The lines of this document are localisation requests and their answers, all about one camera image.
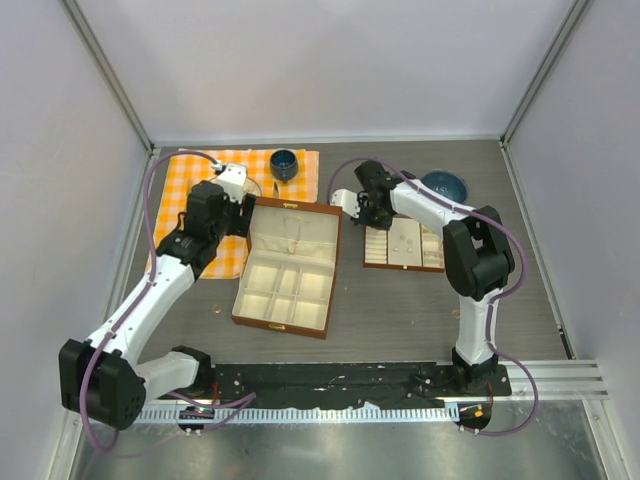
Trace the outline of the brown jewelry box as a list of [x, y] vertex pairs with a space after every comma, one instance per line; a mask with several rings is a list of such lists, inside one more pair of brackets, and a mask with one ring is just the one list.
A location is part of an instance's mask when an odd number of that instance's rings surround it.
[[326, 339], [341, 220], [339, 207], [258, 198], [231, 311], [233, 322]]

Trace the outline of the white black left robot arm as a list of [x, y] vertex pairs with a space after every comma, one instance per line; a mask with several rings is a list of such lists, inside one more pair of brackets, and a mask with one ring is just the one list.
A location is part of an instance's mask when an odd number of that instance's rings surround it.
[[127, 429], [143, 406], [172, 392], [205, 397], [214, 383], [210, 355], [178, 346], [146, 362], [140, 355], [172, 305], [199, 279], [227, 236], [248, 234], [256, 196], [236, 201], [209, 181], [189, 193], [176, 227], [157, 247], [156, 268], [86, 340], [68, 340], [58, 355], [64, 408]]

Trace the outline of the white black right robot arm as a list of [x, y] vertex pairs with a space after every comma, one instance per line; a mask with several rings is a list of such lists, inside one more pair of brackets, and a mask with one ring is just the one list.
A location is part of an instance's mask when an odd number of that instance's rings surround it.
[[497, 368], [494, 320], [515, 269], [499, 214], [489, 206], [468, 210], [417, 179], [388, 172], [378, 161], [367, 160], [354, 173], [362, 190], [331, 197], [354, 223], [387, 230], [400, 215], [440, 233], [446, 278], [460, 300], [451, 380], [460, 393], [477, 393]]

